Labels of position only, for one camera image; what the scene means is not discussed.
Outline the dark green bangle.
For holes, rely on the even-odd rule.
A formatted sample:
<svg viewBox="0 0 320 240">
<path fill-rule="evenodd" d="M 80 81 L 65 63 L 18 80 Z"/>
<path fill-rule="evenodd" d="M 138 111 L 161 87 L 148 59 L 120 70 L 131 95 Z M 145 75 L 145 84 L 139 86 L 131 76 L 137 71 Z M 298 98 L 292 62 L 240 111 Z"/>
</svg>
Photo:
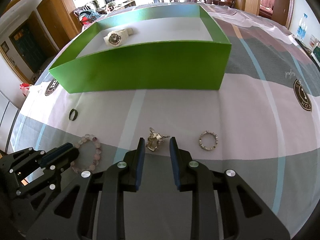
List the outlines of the dark green bangle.
<svg viewBox="0 0 320 240">
<path fill-rule="evenodd" d="M 78 117 L 78 111 L 76 109 L 71 109 L 70 112 L 69 112 L 69 120 L 71 121 L 75 121 Z"/>
</svg>

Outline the white wrist watch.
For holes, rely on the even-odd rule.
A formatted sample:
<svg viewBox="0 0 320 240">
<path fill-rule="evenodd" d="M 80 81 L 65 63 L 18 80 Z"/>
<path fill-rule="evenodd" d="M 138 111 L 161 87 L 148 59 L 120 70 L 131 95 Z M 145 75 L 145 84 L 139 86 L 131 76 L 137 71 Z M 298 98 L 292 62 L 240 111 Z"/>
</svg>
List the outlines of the white wrist watch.
<svg viewBox="0 0 320 240">
<path fill-rule="evenodd" d="M 104 41 L 107 46 L 118 47 L 124 44 L 132 34 L 132 28 L 113 30 L 104 37 Z"/>
</svg>

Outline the plaid bed sheet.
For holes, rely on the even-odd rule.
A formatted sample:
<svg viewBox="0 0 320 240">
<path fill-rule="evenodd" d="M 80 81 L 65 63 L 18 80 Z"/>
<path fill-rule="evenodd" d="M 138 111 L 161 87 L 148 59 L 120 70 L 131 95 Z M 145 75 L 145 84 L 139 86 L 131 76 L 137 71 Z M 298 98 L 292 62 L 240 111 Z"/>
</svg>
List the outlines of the plaid bed sheet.
<svg viewBox="0 0 320 240">
<path fill-rule="evenodd" d="M 219 90 L 69 94 L 58 87 L 47 96 L 46 72 L 22 106 L 9 148 L 48 151 L 92 134 L 102 171 L 154 128 L 211 170 L 238 173 L 295 236 L 319 202 L 319 70 L 276 22 L 204 9 L 232 44 Z"/>
</svg>

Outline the chair piled with clothes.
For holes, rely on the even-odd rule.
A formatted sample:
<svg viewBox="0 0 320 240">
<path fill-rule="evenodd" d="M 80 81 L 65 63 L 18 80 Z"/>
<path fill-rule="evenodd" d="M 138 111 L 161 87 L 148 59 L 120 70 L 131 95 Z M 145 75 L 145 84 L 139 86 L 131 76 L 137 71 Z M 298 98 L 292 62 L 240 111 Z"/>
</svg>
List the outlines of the chair piled with clothes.
<svg viewBox="0 0 320 240">
<path fill-rule="evenodd" d="M 84 27 L 90 25 L 101 17 L 101 15 L 96 11 L 93 3 L 87 3 L 82 7 L 76 8 L 73 10 L 73 14 L 78 18 L 79 22 Z"/>
</svg>

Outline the green cardboard box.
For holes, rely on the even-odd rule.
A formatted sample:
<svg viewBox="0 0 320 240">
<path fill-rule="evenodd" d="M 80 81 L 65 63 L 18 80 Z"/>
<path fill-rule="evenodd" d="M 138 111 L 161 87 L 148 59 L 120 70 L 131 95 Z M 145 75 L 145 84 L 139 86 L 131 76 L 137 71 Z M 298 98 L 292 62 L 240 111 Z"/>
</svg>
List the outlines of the green cardboard box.
<svg viewBox="0 0 320 240">
<path fill-rule="evenodd" d="M 132 28 L 118 47 L 104 37 Z M 218 90 L 231 42 L 196 3 L 128 10 L 93 23 L 54 60 L 50 74 L 69 93 L 103 90 Z"/>
</svg>

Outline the wooden tv cabinet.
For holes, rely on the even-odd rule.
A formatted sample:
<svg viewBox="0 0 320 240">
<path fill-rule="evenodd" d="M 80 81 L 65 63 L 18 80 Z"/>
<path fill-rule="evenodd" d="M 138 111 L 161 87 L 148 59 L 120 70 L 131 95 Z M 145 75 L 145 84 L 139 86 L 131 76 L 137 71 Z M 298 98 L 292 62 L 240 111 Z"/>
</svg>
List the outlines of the wooden tv cabinet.
<svg viewBox="0 0 320 240">
<path fill-rule="evenodd" d="M 136 2 L 135 2 L 135 0 L 130 0 L 127 2 L 123 2 L 121 4 L 117 4 L 117 5 L 113 5 L 111 7 L 108 7 L 107 12 L 113 12 L 113 11 L 125 9 L 128 7 L 133 7 L 133 6 L 136 6 Z"/>
</svg>

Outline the dark green gift box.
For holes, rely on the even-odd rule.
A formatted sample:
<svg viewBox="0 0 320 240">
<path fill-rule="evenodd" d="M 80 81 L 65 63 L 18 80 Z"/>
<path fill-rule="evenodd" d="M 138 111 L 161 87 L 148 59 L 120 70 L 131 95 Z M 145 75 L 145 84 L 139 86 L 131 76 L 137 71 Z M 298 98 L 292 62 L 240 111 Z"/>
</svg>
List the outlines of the dark green gift box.
<svg viewBox="0 0 320 240">
<path fill-rule="evenodd" d="M 315 48 L 311 52 L 311 56 L 315 60 L 317 66 L 320 67 L 320 48 L 319 48 L 319 46 L 315 46 Z"/>
</svg>

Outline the clear plastic water bottle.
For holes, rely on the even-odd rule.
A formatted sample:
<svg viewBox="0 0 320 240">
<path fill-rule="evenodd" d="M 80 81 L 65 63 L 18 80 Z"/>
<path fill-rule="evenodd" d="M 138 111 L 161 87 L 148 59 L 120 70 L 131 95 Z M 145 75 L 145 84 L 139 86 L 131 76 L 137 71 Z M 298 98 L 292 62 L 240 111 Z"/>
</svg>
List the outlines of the clear plastic water bottle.
<svg viewBox="0 0 320 240">
<path fill-rule="evenodd" d="M 298 29 L 296 32 L 296 38 L 303 42 L 305 34 L 306 34 L 306 20 L 308 19 L 307 14 L 303 14 L 303 17 L 300 19 L 299 24 L 298 24 Z"/>
</svg>

